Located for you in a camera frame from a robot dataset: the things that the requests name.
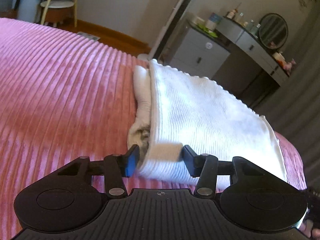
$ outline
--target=gray curtain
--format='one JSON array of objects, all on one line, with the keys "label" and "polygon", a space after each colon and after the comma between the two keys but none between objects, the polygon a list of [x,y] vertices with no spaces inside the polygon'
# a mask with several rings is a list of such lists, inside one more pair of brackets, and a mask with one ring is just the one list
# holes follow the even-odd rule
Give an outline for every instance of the gray curtain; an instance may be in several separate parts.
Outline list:
[{"label": "gray curtain", "polygon": [[320,189],[320,1],[285,53],[298,68],[256,110],[299,151],[308,186]]}]

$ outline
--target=bed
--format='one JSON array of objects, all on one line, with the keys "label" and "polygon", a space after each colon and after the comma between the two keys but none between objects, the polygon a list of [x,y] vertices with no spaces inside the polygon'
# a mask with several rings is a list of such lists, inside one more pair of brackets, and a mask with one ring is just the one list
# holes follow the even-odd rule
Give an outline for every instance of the bed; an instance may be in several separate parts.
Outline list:
[{"label": "bed", "polygon": [[[135,120],[135,65],[146,62],[59,29],[0,18],[0,239],[21,227],[15,196],[34,181],[85,155],[124,154]],[[305,189],[302,160],[277,134],[287,181]],[[132,188],[193,186],[124,179]],[[103,191],[103,181],[93,185]]]}]

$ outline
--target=stool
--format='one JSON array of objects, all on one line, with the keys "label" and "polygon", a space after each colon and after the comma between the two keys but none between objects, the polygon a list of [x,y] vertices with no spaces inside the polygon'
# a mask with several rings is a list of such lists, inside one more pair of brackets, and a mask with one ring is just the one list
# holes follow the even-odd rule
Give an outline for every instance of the stool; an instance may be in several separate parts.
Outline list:
[{"label": "stool", "polygon": [[[46,6],[47,1],[40,4],[42,8]],[[73,11],[74,2],[71,1],[59,1],[52,0],[48,6],[48,11],[45,16],[44,25],[53,23],[52,27],[56,28],[57,23],[63,23],[63,21],[70,16]]]}]

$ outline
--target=gold metal leg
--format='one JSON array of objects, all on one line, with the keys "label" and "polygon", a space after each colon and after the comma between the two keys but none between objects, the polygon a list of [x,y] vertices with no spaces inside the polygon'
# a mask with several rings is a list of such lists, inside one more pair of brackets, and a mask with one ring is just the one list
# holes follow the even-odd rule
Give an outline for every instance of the gold metal leg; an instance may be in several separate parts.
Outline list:
[{"label": "gold metal leg", "polygon": [[73,19],[74,19],[74,25],[77,27],[78,19],[77,19],[77,3],[78,0],[74,0],[75,5],[73,6]]},{"label": "gold metal leg", "polygon": [[44,20],[45,20],[45,16],[47,15],[47,11],[48,11],[48,7],[49,7],[49,4],[50,4],[51,0],[47,0],[47,3],[44,7],[44,10],[43,10],[43,13],[42,13],[42,17],[41,17],[41,25],[44,24]]}]

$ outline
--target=folded clothing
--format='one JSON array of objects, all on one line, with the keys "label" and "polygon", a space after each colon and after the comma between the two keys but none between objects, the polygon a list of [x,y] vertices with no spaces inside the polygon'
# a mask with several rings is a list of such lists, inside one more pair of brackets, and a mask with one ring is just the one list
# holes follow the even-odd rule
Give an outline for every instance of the folded clothing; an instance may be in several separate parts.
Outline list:
[{"label": "folded clothing", "polygon": [[[136,66],[134,75],[140,78],[133,80],[138,112],[143,101],[143,119],[151,117],[148,149],[142,149],[138,167],[141,176],[196,184],[197,179],[190,177],[180,156],[183,145],[190,145],[197,154],[215,155],[221,161],[244,157],[286,181],[278,140],[263,116],[255,114],[215,81],[192,77],[156,60],[149,64],[150,70]],[[139,140],[135,136],[147,127],[139,125],[143,123],[141,119],[137,115],[130,129],[128,147],[133,142],[143,145],[141,137]],[[228,186],[229,177],[219,176],[217,188]]]}]

